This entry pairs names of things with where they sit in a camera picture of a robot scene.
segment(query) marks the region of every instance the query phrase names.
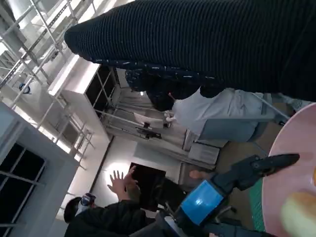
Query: dark jacket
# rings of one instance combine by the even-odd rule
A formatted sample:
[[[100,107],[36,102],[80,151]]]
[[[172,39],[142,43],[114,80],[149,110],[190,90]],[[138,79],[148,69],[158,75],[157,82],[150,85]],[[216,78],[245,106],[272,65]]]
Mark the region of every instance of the dark jacket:
[[[148,224],[137,203],[123,200],[80,213],[68,225],[65,237],[126,237]]]
[[[137,0],[67,30],[94,63],[316,101],[314,0]]]

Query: floor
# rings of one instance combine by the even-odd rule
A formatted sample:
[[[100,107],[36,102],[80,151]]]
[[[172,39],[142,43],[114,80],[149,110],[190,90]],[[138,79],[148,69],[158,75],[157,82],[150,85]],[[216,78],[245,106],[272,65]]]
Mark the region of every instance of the floor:
[[[287,112],[287,107],[285,107],[284,104],[276,104],[276,106]],[[268,153],[281,128],[280,125],[269,123],[264,134],[256,143]],[[228,143],[219,154],[216,170],[218,172],[225,172],[230,168],[231,164],[254,154],[261,157],[264,156],[262,152],[251,143]],[[237,209],[237,213],[230,213],[228,214],[229,217],[241,220],[243,226],[253,229],[249,190],[241,192],[235,189],[230,196],[230,205]]]

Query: metal railing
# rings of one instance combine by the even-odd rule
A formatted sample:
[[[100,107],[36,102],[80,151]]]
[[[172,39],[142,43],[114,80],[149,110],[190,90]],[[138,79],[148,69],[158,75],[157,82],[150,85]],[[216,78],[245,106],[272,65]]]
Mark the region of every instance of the metal railing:
[[[30,0],[30,6],[22,13],[22,15],[11,25],[9,26],[9,28],[3,32],[2,34],[0,34],[0,43],[2,42],[8,49],[8,51],[16,58],[16,63],[14,64],[14,66],[9,69],[9,72],[6,74],[6,76],[3,79],[0,79],[0,91],[3,89],[4,86],[6,86],[6,84],[14,77],[15,73],[17,72],[17,70],[21,70],[20,67],[21,65],[24,66],[24,69],[22,69],[22,72],[24,70],[27,71],[28,74],[30,74],[30,78],[27,79],[27,81],[24,83],[24,86],[20,89],[19,93],[17,93],[16,97],[12,100],[12,103],[9,105],[10,108],[14,109],[16,107],[16,103],[20,100],[23,99],[23,92],[24,89],[27,88],[31,82],[33,81],[37,81],[40,89],[42,91],[44,91],[51,99],[52,102],[51,104],[48,106],[48,108],[46,109],[44,115],[40,118],[39,122],[35,123],[34,126],[36,127],[36,129],[40,129],[43,127],[43,124],[45,123],[45,121],[47,120],[47,116],[49,114],[49,112],[51,111],[51,109],[55,106],[58,105],[61,110],[65,113],[66,117],[67,117],[67,121],[65,122],[65,124],[62,126],[62,128],[58,131],[58,134],[55,135],[53,138],[54,140],[52,142],[54,142],[55,144],[58,144],[60,139],[63,136],[63,133],[65,131],[65,129],[67,128],[67,126],[69,124],[73,125],[77,132],[78,132],[78,137],[77,140],[79,138],[83,138],[83,140],[86,142],[86,146],[83,149],[83,152],[81,153],[79,151],[80,146],[75,146],[75,144],[70,148],[70,154],[75,156],[75,155],[79,155],[80,156],[80,160],[79,163],[81,162],[81,159],[84,158],[85,153],[88,149],[88,146],[91,146],[92,148],[95,148],[94,145],[91,142],[91,139],[93,137],[93,133],[91,132],[87,132],[87,128],[85,125],[85,121],[80,121],[78,117],[76,117],[71,110],[68,109],[68,105],[67,105],[67,101],[64,100],[64,98],[61,95],[61,91],[63,89],[60,88],[60,90],[54,95],[51,96],[48,91],[47,91],[47,86],[45,85],[45,81],[42,81],[39,78],[39,73],[41,72],[44,77],[46,78],[46,81],[48,81],[49,76],[48,74],[45,72],[45,70],[43,69],[43,66],[51,59],[53,53],[55,53],[56,51],[59,52],[62,56],[62,58],[66,61],[67,58],[63,53],[63,49],[62,49],[62,42],[63,42],[63,34],[65,33],[65,31],[72,25],[76,24],[78,22],[78,19],[76,17],[75,11],[72,9],[71,6],[71,1],[72,0],[66,0],[66,4],[61,8],[61,10],[55,15],[55,17],[51,20],[51,22],[47,23],[47,21],[45,20],[45,18],[43,17],[42,13],[41,13],[41,9],[38,6],[38,3],[40,2],[40,0]],[[87,3],[84,3],[82,5],[83,9],[84,7],[89,7],[90,4],[92,4],[94,12],[96,13],[96,9],[95,6],[93,5],[93,1],[87,1]],[[67,7],[70,10],[71,13],[71,18],[69,20],[69,22],[67,22],[65,24],[65,27],[63,28],[63,30],[59,33],[58,36],[54,36],[53,32],[51,31],[51,27],[54,25],[54,23],[58,20],[58,18],[61,16],[61,14],[67,9]],[[35,40],[35,42],[29,47],[27,48],[25,45],[22,46],[22,51],[23,54],[21,56],[20,51],[10,47],[10,43],[8,42],[8,39],[6,39],[6,37],[13,32],[14,30],[17,29],[18,24],[32,11],[35,10],[37,15],[40,17],[41,22],[43,23],[43,27],[45,28],[43,30],[43,32],[39,35],[39,37]],[[36,57],[33,54],[33,50],[35,49],[35,47],[38,45],[38,43],[44,38],[45,34],[48,33],[49,34],[49,38],[52,40],[53,45],[46,51],[46,55],[43,59],[41,59],[40,64],[38,63],[38,60],[36,59]],[[34,65],[36,65],[36,69],[33,69],[32,66],[30,66],[30,62],[26,62],[27,59],[30,59],[30,62],[33,62]],[[20,203],[20,207],[18,209],[18,211],[15,213],[11,223],[1,223],[0,224],[0,228],[7,228],[5,234],[3,235],[4,237],[8,235],[8,233],[10,232],[11,228],[19,228],[21,226],[23,226],[24,224],[20,224],[20,223],[16,223],[16,220],[19,216],[19,213],[21,212],[24,204],[26,203],[27,199],[29,198],[32,190],[34,189],[35,186],[45,186],[45,184],[41,183],[38,181],[40,174],[43,172],[44,166],[45,164],[42,166],[42,168],[40,169],[40,172],[38,174],[38,176],[36,177],[35,180],[29,180],[27,178],[23,178],[20,177],[18,175],[13,174],[13,171],[16,167],[16,165],[18,164],[18,162],[21,160],[22,155],[24,154],[26,149],[23,150],[23,152],[19,155],[17,161],[14,163],[14,165],[12,166],[12,168],[8,171],[8,172],[4,172],[4,171],[0,171],[0,175],[4,175],[5,179],[4,181],[1,183],[0,185],[0,192],[1,190],[4,188],[5,184],[7,183],[7,181],[9,179],[18,179],[21,180],[23,182],[27,182],[29,184],[31,184],[31,188],[29,189],[29,191],[27,192],[27,195],[24,197],[23,201]]]

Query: black hair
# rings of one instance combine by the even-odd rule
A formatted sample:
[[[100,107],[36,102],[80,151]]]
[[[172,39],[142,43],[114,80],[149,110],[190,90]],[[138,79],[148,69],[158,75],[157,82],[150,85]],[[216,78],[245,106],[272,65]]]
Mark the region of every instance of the black hair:
[[[70,223],[75,218],[80,200],[81,197],[75,197],[67,203],[64,211],[64,220],[66,223]]]
[[[158,111],[163,112],[166,110],[171,110],[173,107],[174,100],[168,94],[155,97],[155,96],[151,96],[151,94],[148,94],[147,92],[147,96],[150,99],[153,107]]]

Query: window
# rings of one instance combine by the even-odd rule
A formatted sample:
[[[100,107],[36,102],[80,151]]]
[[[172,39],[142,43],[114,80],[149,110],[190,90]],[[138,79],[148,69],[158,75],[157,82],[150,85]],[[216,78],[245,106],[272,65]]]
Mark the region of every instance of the window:
[[[0,165],[0,237],[7,236],[38,183],[45,161],[15,144]]]

